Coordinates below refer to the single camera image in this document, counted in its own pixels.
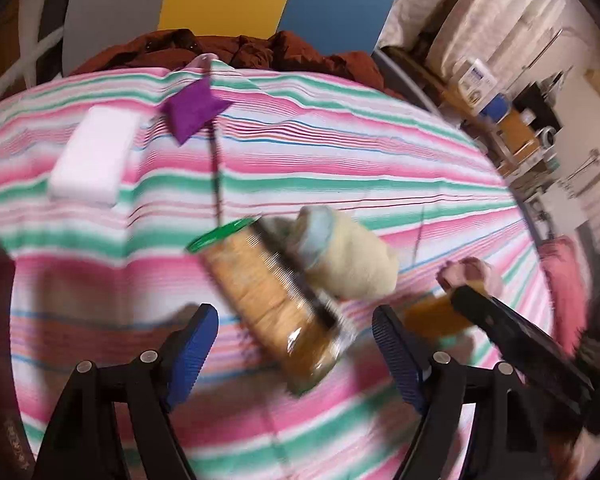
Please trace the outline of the cardboard box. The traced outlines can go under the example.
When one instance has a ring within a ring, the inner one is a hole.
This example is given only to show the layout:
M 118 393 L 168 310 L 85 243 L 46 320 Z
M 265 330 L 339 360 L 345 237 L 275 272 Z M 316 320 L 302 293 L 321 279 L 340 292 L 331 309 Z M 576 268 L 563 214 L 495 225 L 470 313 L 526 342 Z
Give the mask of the cardboard box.
M 512 108 L 496 125 L 504 145 L 504 168 L 517 169 L 522 162 L 540 149 L 534 131 L 524 123 L 521 114 Z

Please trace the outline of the patterned curtain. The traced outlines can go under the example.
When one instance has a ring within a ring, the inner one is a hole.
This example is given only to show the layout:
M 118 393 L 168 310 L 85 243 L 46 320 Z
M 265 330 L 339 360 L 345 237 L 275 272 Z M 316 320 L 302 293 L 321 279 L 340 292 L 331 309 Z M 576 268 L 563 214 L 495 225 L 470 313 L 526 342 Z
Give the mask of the patterned curtain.
M 411 49 L 445 0 L 393 0 L 378 47 Z M 569 0 L 457 0 L 434 33 L 426 66 L 449 81 L 467 60 L 488 66 L 502 89 L 520 76 Z

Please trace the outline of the pink hair roller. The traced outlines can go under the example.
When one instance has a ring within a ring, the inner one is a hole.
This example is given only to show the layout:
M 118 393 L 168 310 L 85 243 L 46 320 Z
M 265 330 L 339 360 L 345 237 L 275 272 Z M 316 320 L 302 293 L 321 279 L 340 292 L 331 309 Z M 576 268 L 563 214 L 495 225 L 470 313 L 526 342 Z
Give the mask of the pink hair roller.
M 475 257 L 446 262 L 437 274 L 437 281 L 444 290 L 478 284 L 489 296 L 494 297 L 501 296 L 504 290 L 504 282 L 498 271 Z

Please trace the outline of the white foam block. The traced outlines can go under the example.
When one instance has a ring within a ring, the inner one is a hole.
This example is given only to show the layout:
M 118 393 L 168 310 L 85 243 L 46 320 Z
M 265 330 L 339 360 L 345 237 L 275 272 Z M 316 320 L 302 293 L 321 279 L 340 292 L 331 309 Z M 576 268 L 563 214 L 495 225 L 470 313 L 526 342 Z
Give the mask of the white foam block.
M 91 107 L 60 154 L 47 181 L 54 200 L 114 206 L 142 115 L 132 110 Z

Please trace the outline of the dark red garment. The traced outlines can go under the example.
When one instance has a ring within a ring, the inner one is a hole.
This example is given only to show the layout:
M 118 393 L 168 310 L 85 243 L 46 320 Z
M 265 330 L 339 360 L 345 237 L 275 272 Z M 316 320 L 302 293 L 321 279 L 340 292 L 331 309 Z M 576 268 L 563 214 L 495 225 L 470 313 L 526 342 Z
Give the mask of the dark red garment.
M 322 55 L 293 32 L 276 32 L 262 39 L 249 36 L 196 36 L 187 29 L 150 32 L 127 44 L 103 50 L 84 62 L 76 75 L 121 70 L 122 68 L 162 67 L 179 70 L 196 56 L 214 54 L 234 68 L 274 70 L 274 72 L 320 73 L 347 79 L 365 87 L 400 98 L 390 89 L 372 57 L 363 51 Z

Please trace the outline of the purple fabric sachet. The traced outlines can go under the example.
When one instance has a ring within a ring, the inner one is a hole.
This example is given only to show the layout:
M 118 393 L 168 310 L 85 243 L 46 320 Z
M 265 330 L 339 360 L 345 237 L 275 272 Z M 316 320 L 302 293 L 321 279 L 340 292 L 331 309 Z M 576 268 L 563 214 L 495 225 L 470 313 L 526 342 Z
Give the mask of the purple fabric sachet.
M 216 96 L 211 89 L 211 78 L 204 77 L 166 99 L 160 112 L 175 141 L 183 145 L 232 105 L 232 101 Z

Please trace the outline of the pink green striped cloth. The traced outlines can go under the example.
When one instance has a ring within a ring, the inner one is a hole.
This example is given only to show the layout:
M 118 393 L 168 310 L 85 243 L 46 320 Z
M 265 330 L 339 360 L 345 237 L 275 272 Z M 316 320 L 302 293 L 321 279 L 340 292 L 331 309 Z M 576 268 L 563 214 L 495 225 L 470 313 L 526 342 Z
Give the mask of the pink green striped cloth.
M 218 338 L 172 422 L 201 479 L 388 479 L 417 424 L 370 332 L 373 304 L 343 314 L 360 336 L 312 391 L 288 393 L 272 359 L 186 250 L 245 217 L 338 209 L 400 259 L 390 304 L 439 295 L 448 261 L 476 257 L 504 300 L 549 330 L 550 292 L 512 194 L 466 134 L 405 102 L 331 76 L 214 63 L 213 92 L 233 102 L 212 130 L 178 145 L 161 105 L 199 80 L 138 68 L 42 84 L 0 103 L 0 246 L 15 265 L 2 315 L 16 403 L 1 424 L 10 474 L 27 477 L 77 362 L 118 364 L 158 346 L 197 304 Z M 112 207 L 54 200 L 47 181 L 86 112 L 143 117 Z

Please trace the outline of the grey yellow blue chair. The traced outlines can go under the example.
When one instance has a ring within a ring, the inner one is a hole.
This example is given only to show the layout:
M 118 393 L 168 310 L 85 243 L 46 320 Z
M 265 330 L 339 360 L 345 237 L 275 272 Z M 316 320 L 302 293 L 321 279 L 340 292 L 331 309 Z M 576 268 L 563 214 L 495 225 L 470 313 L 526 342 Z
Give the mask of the grey yellow blue chair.
M 372 52 L 393 0 L 69 0 L 62 69 L 163 29 L 268 38 L 289 30 L 321 54 Z

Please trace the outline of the white blue appliance box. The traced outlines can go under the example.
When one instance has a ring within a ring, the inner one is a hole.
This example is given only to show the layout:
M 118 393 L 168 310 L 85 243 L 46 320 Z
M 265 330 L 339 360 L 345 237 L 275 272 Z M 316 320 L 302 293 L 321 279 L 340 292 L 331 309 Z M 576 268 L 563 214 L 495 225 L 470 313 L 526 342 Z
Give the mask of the white blue appliance box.
M 467 106 L 478 112 L 496 88 L 498 78 L 478 58 L 465 58 L 455 66 L 451 84 Z

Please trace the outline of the cream sock bundle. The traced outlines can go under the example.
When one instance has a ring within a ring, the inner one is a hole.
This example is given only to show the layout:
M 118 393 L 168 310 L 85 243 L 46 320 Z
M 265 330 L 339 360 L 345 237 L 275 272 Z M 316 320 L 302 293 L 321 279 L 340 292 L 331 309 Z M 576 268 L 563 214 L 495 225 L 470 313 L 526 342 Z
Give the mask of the cream sock bundle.
M 396 289 L 400 263 L 365 226 L 329 206 L 304 206 L 286 241 L 308 279 L 341 300 L 372 300 Z

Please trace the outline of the cracker packet green ends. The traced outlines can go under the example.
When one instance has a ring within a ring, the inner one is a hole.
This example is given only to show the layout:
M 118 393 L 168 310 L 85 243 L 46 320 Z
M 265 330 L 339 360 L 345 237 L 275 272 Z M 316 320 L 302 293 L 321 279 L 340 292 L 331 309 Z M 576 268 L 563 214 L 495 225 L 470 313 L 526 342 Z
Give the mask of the cracker packet green ends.
M 242 218 L 195 238 L 186 250 L 283 372 L 295 396 L 313 389 L 354 343 L 356 330 L 324 290 L 310 285 L 277 233 Z

